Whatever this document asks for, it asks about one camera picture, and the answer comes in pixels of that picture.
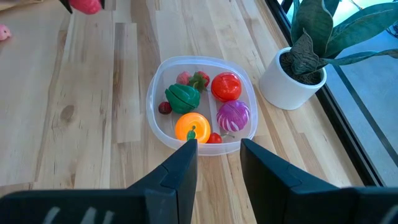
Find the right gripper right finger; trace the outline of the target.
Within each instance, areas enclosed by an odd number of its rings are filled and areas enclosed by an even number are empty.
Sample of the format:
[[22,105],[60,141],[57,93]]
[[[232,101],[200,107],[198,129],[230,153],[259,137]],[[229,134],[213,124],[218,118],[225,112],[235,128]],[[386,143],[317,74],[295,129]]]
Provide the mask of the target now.
[[355,189],[336,187],[250,139],[241,140],[244,183],[258,224],[341,224],[352,220]]

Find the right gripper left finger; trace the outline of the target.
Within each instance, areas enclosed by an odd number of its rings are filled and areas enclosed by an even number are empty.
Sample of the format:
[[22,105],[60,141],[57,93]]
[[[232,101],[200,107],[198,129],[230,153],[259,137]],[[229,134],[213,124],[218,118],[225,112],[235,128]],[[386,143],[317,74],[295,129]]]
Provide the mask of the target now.
[[128,189],[128,224],[191,224],[197,187],[198,143],[191,139]]

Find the large red toy fruit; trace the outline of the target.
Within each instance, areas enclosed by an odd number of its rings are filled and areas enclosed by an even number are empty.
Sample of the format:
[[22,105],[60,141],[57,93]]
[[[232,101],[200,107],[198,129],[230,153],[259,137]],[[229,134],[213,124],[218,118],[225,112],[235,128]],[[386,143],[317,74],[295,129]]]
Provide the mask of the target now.
[[102,10],[100,0],[69,0],[71,7],[84,14],[96,14]]

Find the clear plastic tupperware container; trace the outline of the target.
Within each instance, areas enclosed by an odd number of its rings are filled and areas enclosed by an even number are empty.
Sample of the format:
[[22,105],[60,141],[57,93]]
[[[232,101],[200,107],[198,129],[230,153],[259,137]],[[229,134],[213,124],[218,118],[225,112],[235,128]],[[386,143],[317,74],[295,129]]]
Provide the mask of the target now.
[[183,141],[175,137],[175,124],[181,116],[174,112],[162,115],[158,110],[159,104],[166,100],[165,90],[174,84],[177,75],[184,71],[190,73],[203,71],[211,79],[214,79],[222,72],[232,72],[240,79],[242,92],[239,100],[245,102],[250,110],[247,125],[242,130],[232,133],[232,137],[226,137],[222,143],[200,143],[198,145],[198,155],[219,156],[238,151],[241,139],[252,139],[256,133],[258,122],[257,99],[246,71],[233,62],[219,58],[184,55],[168,58],[159,65],[148,87],[146,96],[147,121],[155,136],[166,146],[175,150],[184,144]]

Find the bright red toy cherry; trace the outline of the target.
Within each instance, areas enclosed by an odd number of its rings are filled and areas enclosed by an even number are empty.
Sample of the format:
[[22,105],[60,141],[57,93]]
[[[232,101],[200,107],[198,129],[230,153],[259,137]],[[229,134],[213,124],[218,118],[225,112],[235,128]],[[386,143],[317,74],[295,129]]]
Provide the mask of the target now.
[[209,139],[207,140],[207,144],[219,144],[219,143],[223,143],[223,139],[227,137],[227,138],[233,138],[233,135],[230,134],[218,134],[218,133],[211,133]]

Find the round orange toy fruit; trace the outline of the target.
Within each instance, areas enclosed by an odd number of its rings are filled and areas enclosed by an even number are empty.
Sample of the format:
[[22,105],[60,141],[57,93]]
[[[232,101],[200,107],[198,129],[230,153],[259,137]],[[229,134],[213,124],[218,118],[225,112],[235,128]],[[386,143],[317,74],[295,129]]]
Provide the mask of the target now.
[[181,141],[196,139],[199,143],[206,143],[210,134],[208,120],[199,113],[187,113],[181,116],[175,125],[175,137]]

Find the small pink toy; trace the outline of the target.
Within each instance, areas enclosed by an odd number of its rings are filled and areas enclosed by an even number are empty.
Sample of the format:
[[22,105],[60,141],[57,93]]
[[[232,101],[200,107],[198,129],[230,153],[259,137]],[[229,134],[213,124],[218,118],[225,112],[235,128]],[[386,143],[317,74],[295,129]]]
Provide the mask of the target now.
[[4,24],[0,24],[0,41],[4,41],[11,37],[12,37],[12,34],[11,34],[10,29]]

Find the dark red toy cherry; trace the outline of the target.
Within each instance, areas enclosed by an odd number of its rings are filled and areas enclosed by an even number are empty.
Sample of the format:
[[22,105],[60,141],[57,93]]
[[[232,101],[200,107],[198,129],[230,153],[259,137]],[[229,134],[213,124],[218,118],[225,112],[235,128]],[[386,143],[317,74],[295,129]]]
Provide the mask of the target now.
[[158,106],[158,111],[161,114],[170,114],[172,112],[172,107],[168,101],[163,101]]

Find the green toy bell pepper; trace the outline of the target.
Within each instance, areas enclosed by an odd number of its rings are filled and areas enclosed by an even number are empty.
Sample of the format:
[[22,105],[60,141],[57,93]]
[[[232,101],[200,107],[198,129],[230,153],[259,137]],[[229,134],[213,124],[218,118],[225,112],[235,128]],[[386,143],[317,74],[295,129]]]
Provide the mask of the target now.
[[178,114],[186,114],[198,108],[201,94],[194,87],[174,84],[165,90],[165,95],[171,108]]

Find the purple striped toy cabbage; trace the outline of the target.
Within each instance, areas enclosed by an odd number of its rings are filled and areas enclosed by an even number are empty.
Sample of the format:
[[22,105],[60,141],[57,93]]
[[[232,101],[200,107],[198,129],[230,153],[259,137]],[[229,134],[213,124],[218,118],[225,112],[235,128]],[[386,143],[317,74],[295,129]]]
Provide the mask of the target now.
[[218,110],[217,123],[225,131],[238,132],[244,129],[251,116],[247,104],[240,100],[227,101]]

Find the toy strawberry with green leaves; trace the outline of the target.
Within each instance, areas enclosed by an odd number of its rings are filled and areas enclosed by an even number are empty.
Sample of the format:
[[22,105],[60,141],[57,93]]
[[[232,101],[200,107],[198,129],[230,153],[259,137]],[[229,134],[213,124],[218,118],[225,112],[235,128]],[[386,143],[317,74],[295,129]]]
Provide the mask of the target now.
[[198,71],[195,72],[194,75],[189,78],[188,85],[195,88],[200,93],[202,93],[202,91],[207,91],[207,86],[209,85],[209,83],[210,83],[209,76],[203,71]]

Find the red toy tomato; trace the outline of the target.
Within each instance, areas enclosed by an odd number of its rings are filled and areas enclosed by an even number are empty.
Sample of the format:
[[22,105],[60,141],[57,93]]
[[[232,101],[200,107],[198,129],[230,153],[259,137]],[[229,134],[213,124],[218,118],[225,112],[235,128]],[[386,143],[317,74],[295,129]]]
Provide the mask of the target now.
[[236,74],[231,72],[218,74],[211,83],[212,95],[221,102],[237,100],[241,92],[241,81]]

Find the white potted plant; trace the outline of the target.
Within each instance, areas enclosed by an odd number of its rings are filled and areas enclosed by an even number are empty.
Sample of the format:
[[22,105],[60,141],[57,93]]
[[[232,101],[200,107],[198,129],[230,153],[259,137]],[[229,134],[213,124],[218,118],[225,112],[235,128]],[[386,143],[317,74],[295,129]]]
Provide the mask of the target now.
[[[294,0],[282,0],[282,2],[278,2],[278,0],[261,1],[266,3],[284,39],[291,46],[291,24],[288,20],[287,12],[292,7]],[[329,86],[324,85],[321,87],[316,92],[316,96],[363,183],[365,185],[385,187],[386,184],[365,151],[363,144],[354,132],[352,125],[349,123]]]

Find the white plant pot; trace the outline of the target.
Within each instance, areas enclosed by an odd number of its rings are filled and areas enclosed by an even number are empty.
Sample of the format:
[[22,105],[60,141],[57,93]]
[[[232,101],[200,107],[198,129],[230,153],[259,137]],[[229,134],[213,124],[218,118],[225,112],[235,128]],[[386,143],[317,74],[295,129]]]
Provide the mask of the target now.
[[272,105],[283,110],[296,110],[326,83],[327,74],[322,68],[321,81],[316,85],[306,85],[290,78],[280,63],[280,56],[289,50],[290,47],[286,47],[276,53],[259,79],[259,87],[264,98]]

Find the green snake plant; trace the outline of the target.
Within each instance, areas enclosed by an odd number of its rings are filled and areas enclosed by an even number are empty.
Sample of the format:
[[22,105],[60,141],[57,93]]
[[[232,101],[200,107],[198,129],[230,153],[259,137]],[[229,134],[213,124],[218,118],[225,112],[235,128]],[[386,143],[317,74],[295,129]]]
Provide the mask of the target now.
[[339,0],[294,0],[288,53],[294,75],[306,75],[328,64],[349,65],[375,56],[398,58],[398,49],[365,51],[337,58],[344,49],[371,39],[398,21],[398,2],[375,4],[333,23]]

